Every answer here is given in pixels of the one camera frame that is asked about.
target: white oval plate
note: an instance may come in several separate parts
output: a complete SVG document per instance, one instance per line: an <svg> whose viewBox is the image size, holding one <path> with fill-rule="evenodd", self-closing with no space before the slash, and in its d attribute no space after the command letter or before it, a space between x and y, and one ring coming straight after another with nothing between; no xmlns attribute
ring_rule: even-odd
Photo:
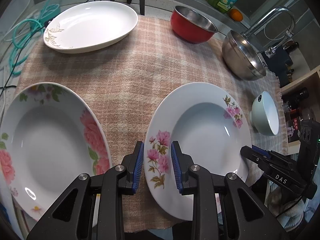
<svg viewBox="0 0 320 240"><path fill-rule="evenodd" d="M252 146L247 120L238 103L215 85L194 82L172 91L154 113L145 139L144 172L152 196L170 215L192 220L193 196L180 195L176 187L172 141L212 173L234 172L243 181L248 176L240 156L242 146Z"/></svg>
<svg viewBox="0 0 320 240"><path fill-rule="evenodd" d="M44 31L44 43L62 53L89 52L110 46L138 23L129 6L111 1L82 3L55 17Z"/></svg>
<svg viewBox="0 0 320 240"><path fill-rule="evenodd" d="M12 195L36 220L79 174L99 175L112 167L94 113L72 90L51 82L15 97L3 118L0 149Z"/></svg>

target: metal screw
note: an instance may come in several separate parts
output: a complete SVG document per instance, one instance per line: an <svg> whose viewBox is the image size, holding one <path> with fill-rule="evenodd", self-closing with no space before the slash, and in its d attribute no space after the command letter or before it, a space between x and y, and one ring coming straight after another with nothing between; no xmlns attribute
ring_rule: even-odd
<svg viewBox="0 0 320 240"><path fill-rule="evenodd" d="M124 170L124 166L123 165L117 165L115 167L116 171L123 171Z"/></svg>
<svg viewBox="0 0 320 240"><path fill-rule="evenodd" d="M87 177L88 177L88 174L86 174L86 173L82 173L82 174L80 174L79 175L79 180L86 180L87 179Z"/></svg>
<svg viewBox="0 0 320 240"><path fill-rule="evenodd" d="M233 173L233 172L228 173L227 176L228 176L229 179L232 179L232 180L238 178L237 174L235 174L235 173Z"/></svg>
<svg viewBox="0 0 320 240"><path fill-rule="evenodd" d="M192 169L193 171L199 171L200 166L197 164L193 164L193 165L191 165L190 169Z"/></svg>

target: box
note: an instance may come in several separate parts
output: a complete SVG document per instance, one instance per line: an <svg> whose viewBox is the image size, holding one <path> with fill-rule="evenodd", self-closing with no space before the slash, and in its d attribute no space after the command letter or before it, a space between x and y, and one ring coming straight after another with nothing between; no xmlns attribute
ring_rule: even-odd
<svg viewBox="0 0 320 240"><path fill-rule="evenodd" d="M300 139L300 117L294 118L287 123L288 142Z"/></svg>

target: white plate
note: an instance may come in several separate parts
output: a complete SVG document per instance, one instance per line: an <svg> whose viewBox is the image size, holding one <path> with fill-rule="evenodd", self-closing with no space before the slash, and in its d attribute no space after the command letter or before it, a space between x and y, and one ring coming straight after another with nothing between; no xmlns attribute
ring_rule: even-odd
<svg viewBox="0 0 320 240"><path fill-rule="evenodd" d="M0 149L12 195L36 220L79 174L98 175L112 167L94 113L72 90L51 82L15 97L1 125Z"/></svg>
<svg viewBox="0 0 320 240"><path fill-rule="evenodd" d="M193 196L180 195L175 183L170 156L170 145L175 140L194 163L223 176L234 172L245 181L248 167L240 149L252 146L249 126L238 103L223 89L209 83L183 85L158 106L144 145L147 184L166 212L192 220Z"/></svg>
<svg viewBox="0 0 320 240"><path fill-rule="evenodd" d="M63 53L89 52L128 35L138 22L129 6L111 1L79 4L55 17L44 31L44 43Z"/></svg>

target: pink checkered cloth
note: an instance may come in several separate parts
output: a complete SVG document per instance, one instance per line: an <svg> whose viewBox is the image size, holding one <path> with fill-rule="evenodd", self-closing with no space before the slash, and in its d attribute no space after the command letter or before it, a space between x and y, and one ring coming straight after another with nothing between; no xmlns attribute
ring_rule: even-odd
<svg viewBox="0 0 320 240"><path fill-rule="evenodd" d="M137 140L144 141L154 111L175 88L189 82L215 84L237 101L248 123L253 100L265 90L276 103L280 131L268 137L249 125L252 144L287 154L278 79L269 71L257 81L237 79L222 59L221 45L214 38L190 44L172 32L169 22L139 16L138 25L126 38L98 51L62 54L40 39L25 63L17 92L42 81L72 89L97 116L116 165L132 153ZM247 184L252 185L261 174L251 163ZM179 222L153 199L143 173L136 195L123 196L123 216L126 232L168 228Z"/></svg>

